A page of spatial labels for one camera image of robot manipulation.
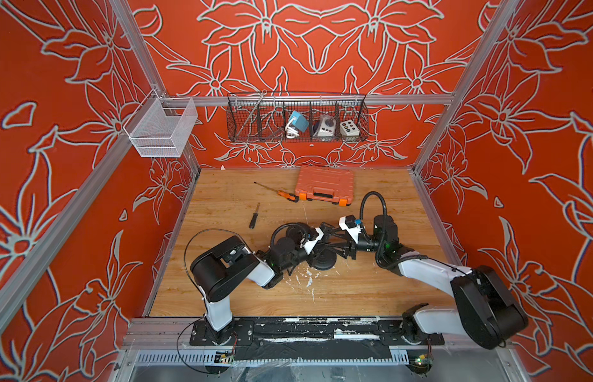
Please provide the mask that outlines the black round stand base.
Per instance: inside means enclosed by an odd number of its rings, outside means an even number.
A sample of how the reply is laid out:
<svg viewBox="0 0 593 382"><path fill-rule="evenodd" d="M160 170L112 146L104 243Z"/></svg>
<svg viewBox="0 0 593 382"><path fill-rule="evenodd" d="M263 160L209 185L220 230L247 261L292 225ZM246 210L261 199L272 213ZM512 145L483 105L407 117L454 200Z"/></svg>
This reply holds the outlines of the black round stand base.
<svg viewBox="0 0 593 382"><path fill-rule="evenodd" d="M336 264L337 254L328 247L314 248L309 256L308 264L319 271L328 271Z"/></svg>

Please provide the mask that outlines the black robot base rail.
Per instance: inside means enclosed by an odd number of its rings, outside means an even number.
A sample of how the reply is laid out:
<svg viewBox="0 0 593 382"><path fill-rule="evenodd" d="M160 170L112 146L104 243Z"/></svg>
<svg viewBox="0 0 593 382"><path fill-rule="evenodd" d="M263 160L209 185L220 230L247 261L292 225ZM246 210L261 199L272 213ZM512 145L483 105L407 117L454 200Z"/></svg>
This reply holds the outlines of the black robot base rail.
<svg viewBox="0 0 593 382"><path fill-rule="evenodd" d="M417 334L401 318L366 317L242 317L223 336L212 334L201 320L189 338L191 346L226 346L246 357L380 357L444 343L440 334Z"/></svg>

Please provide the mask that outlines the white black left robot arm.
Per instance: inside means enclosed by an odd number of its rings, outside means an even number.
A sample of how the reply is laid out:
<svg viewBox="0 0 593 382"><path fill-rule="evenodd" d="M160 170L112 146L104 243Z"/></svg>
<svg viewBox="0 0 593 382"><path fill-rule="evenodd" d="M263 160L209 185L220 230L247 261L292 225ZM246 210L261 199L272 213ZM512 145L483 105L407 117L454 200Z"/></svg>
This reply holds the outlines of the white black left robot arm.
<svg viewBox="0 0 593 382"><path fill-rule="evenodd" d="M288 223L272 234L267 251L252 251L236 234L205 251L191 262L189 279L197 287L206 308L207 329L223 336L232 329L231 293L245 280L271 289L306 263L319 271L336 264L321 228Z"/></svg>

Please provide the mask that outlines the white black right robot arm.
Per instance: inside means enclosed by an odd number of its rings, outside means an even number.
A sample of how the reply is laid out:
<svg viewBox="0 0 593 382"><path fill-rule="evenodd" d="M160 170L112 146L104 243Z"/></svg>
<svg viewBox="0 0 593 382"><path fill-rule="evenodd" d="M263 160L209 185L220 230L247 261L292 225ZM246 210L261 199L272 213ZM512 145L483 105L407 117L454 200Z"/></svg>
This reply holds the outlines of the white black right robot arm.
<svg viewBox="0 0 593 382"><path fill-rule="evenodd" d="M403 313L398 332L411 345L421 344L430 334L452 334L493 350L529 325L524 309L494 269L452 265L409 248L400 242L391 216L376 216L373 234L353 215L342 216L331 232L345 240L342 256L369 251L380 268L425 283L454 299L453 308L421 303Z"/></svg>

